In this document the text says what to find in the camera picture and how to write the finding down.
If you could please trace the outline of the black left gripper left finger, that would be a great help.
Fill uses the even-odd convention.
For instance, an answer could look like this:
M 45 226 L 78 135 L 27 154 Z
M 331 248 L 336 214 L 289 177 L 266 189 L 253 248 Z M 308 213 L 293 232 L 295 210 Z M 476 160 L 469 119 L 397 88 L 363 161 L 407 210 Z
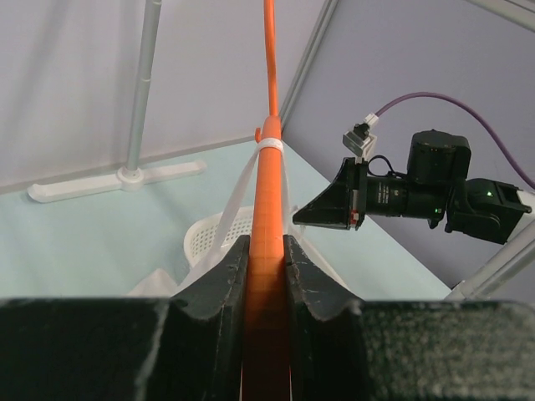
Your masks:
M 239 399 L 249 243 L 172 297 L 2 300 L 2 399 Z

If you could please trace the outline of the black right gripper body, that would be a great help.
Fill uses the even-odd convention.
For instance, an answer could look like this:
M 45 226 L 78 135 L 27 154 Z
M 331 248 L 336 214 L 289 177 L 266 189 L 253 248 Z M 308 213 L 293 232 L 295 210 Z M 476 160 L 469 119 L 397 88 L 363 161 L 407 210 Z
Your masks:
M 369 165 L 375 160 L 386 163 L 388 170 L 384 175 L 371 172 Z M 353 163 L 350 171 L 350 227 L 360 228 L 367 215 L 400 217 L 406 212 L 409 200 L 406 174 L 395 171 L 386 157 Z

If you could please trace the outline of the white tank top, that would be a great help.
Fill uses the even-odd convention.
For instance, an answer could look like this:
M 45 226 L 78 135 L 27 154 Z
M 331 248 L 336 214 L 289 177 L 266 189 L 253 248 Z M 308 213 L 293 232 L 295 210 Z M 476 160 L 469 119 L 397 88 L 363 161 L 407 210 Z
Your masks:
M 178 292 L 189 287 L 193 282 L 206 275 L 217 263 L 217 254 L 220 251 L 221 245 L 232 223 L 237 216 L 237 213 L 242 205 L 242 200 L 245 195 L 248 183 L 251 179 L 253 168 L 256 164 L 257 158 L 263 149 L 278 150 L 281 157 L 281 174 L 282 174 L 282 217 L 283 228 L 288 233 L 288 228 L 291 225 L 291 215 L 297 210 L 295 206 L 290 205 L 289 188 L 288 188 L 288 172 L 285 164 L 284 148 L 281 140 L 265 139 L 261 140 L 259 145 L 253 151 L 252 157 L 246 163 L 236 186 L 227 202 L 226 208 L 222 213 L 219 221 L 214 242 L 210 251 L 204 258 L 197 263 L 186 275 L 181 283 L 176 283 L 174 279 L 163 269 L 156 269 L 147 277 L 142 279 L 130 292 L 127 293 L 129 297 L 171 297 Z

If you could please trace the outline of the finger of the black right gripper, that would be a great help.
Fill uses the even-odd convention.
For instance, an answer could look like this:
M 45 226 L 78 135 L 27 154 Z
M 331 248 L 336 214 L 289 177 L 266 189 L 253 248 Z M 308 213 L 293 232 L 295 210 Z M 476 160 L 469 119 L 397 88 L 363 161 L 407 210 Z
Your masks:
M 355 158 L 345 158 L 329 186 L 293 214 L 293 224 L 335 230 L 352 227 Z

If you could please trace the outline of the orange plastic hanger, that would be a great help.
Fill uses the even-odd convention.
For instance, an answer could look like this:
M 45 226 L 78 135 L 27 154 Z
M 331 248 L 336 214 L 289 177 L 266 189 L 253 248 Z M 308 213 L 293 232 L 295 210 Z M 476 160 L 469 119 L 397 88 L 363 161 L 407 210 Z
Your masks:
M 276 146 L 259 151 L 242 345 L 245 400 L 290 397 L 282 159 Z

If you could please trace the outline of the white perforated plastic basket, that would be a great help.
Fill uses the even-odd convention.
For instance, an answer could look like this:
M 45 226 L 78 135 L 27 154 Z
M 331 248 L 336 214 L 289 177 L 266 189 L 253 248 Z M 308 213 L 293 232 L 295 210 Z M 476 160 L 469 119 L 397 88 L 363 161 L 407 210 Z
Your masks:
M 239 209 L 231 228 L 223 240 L 220 251 L 217 254 L 217 262 L 227 254 L 227 251 L 239 236 L 250 234 L 252 229 L 252 213 L 253 206 L 245 206 Z M 210 251 L 221 217 L 222 213 L 219 213 L 201 219 L 187 230 L 183 241 L 183 247 L 190 268 L 195 267 Z M 342 287 L 348 289 L 344 280 L 324 259 L 308 238 L 305 237 L 304 226 L 294 226 L 291 224 L 288 228 L 288 233 L 296 238 L 298 244 L 302 247 L 308 258 L 318 268 L 334 279 Z

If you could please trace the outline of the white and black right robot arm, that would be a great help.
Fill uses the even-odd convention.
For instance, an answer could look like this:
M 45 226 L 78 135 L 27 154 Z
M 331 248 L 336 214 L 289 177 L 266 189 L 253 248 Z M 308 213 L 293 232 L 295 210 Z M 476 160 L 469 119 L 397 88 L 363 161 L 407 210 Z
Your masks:
M 358 150 L 366 124 L 344 135 L 353 156 L 343 160 L 329 186 L 293 214 L 293 223 L 335 230 L 359 229 L 367 215 L 405 217 L 448 233 L 506 244 L 534 218 L 534 197 L 515 185 L 467 176 L 467 139 L 434 129 L 413 134 L 407 169 L 376 175 Z

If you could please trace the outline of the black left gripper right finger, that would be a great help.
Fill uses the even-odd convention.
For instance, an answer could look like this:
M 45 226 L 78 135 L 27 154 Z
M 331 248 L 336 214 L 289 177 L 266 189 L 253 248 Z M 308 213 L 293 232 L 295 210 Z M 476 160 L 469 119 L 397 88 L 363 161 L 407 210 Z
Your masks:
M 533 399 L 532 306 L 365 301 L 284 251 L 293 399 Z

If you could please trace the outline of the grey clothes rack with white feet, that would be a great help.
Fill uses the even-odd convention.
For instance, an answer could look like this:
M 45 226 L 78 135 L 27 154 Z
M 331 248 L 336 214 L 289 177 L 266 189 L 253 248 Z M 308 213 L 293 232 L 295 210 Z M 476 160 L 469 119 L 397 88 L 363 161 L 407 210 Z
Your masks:
M 161 7 L 161 1 L 147 0 L 145 2 L 135 96 L 130 121 L 129 146 L 125 164 L 113 174 L 88 176 L 47 185 L 33 184 L 27 189 L 28 196 L 33 201 L 43 204 L 113 190 L 136 191 L 144 185 L 198 175 L 206 170 L 206 163 L 203 160 L 147 169 L 140 167 L 140 150 L 145 128 Z

